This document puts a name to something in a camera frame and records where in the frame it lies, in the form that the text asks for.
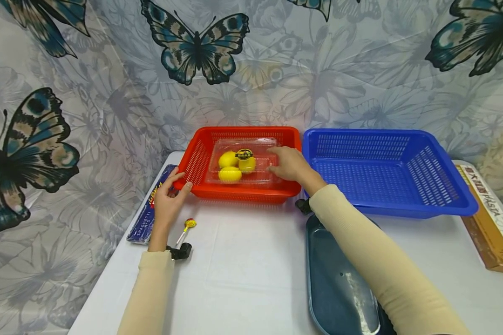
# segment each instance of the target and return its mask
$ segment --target person's left hand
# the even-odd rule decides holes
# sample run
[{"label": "person's left hand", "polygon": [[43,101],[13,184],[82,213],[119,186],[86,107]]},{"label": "person's left hand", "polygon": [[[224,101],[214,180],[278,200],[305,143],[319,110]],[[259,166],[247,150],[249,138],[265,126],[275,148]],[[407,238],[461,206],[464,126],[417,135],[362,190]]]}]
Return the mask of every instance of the person's left hand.
[{"label": "person's left hand", "polygon": [[176,167],[156,191],[154,197],[154,223],[148,251],[166,250],[171,226],[173,226],[175,219],[177,219],[187,195],[192,190],[192,183],[188,182],[177,195],[170,194],[170,188],[173,183],[184,176],[184,172],[177,172],[178,168]]}]

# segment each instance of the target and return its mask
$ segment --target red plastic basket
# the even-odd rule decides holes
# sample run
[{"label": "red plastic basket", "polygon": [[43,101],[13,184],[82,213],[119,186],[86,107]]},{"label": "red plastic basket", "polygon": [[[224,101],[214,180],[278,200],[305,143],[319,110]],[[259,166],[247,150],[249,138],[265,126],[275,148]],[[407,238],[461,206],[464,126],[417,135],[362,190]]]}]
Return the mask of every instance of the red plastic basket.
[{"label": "red plastic basket", "polygon": [[199,198],[270,204],[281,204],[287,198],[300,193],[300,185],[289,181],[269,184],[267,188],[250,184],[205,183],[212,150],[217,140],[258,137],[273,137],[281,146],[300,151],[302,149],[300,133],[293,127],[203,127],[194,134],[179,164],[179,171],[184,171],[185,177],[175,182],[174,186],[180,190],[186,182],[191,181],[194,184],[192,193]]}]

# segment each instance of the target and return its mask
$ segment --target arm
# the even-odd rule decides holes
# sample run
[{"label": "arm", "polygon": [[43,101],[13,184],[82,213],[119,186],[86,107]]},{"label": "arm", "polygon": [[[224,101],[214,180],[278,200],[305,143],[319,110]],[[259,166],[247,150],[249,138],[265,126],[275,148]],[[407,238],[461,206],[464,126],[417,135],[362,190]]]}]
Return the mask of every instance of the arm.
[{"label": "arm", "polygon": [[169,251],[142,254],[138,278],[121,319],[118,335],[162,334],[166,302],[173,276]]},{"label": "arm", "polygon": [[361,214],[334,185],[305,162],[300,152],[273,148],[279,166],[271,171],[298,181],[309,204],[339,247],[371,287],[399,335],[469,335],[445,297],[403,250]]},{"label": "arm", "polygon": [[192,184],[187,183],[177,196],[169,194],[173,182],[182,176],[184,173],[178,174],[175,168],[156,191],[155,219],[148,251],[142,254],[138,278],[121,318],[118,335],[162,334],[173,276],[173,260],[170,252],[166,251],[168,235],[192,188]]}]

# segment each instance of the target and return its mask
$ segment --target hand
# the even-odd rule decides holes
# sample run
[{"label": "hand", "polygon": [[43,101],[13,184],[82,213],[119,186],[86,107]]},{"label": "hand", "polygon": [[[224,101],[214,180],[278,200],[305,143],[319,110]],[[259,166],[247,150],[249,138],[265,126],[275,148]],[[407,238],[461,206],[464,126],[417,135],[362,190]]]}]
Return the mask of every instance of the hand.
[{"label": "hand", "polygon": [[184,201],[192,190],[192,183],[188,182],[183,189],[175,195],[169,193],[173,183],[184,176],[184,172],[177,173],[176,167],[164,181],[162,186],[156,191],[154,197],[154,223],[151,231],[148,251],[164,251],[168,244],[168,235],[171,226],[177,219]]},{"label": "hand", "polygon": [[300,151],[287,146],[275,146],[267,150],[278,156],[277,166],[269,166],[269,172],[284,180],[295,181],[307,191],[310,197],[326,186],[319,173],[312,169]]},{"label": "hand", "polygon": [[306,174],[312,172],[311,166],[300,151],[288,146],[275,146],[267,149],[268,152],[276,154],[279,162],[277,166],[269,166],[268,170],[283,180],[300,181]]}]

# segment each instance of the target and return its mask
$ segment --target blue spaghetti package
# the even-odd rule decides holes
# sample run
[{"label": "blue spaghetti package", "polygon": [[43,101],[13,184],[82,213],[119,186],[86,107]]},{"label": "blue spaghetti package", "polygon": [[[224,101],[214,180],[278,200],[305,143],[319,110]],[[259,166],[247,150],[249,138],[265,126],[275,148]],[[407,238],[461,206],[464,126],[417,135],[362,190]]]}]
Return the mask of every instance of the blue spaghetti package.
[{"label": "blue spaghetti package", "polygon": [[[173,171],[173,169],[175,169],[176,167],[177,165],[168,165],[162,172],[160,179],[151,190],[149,198],[143,203],[142,211],[140,212],[138,219],[134,223],[134,226],[127,236],[127,240],[129,242],[138,244],[149,243],[150,232],[153,228],[154,221],[154,196],[159,187],[164,184],[164,181],[166,181],[171,171]],[[176,192],[173,186],[170,188],[170,192]]]}]

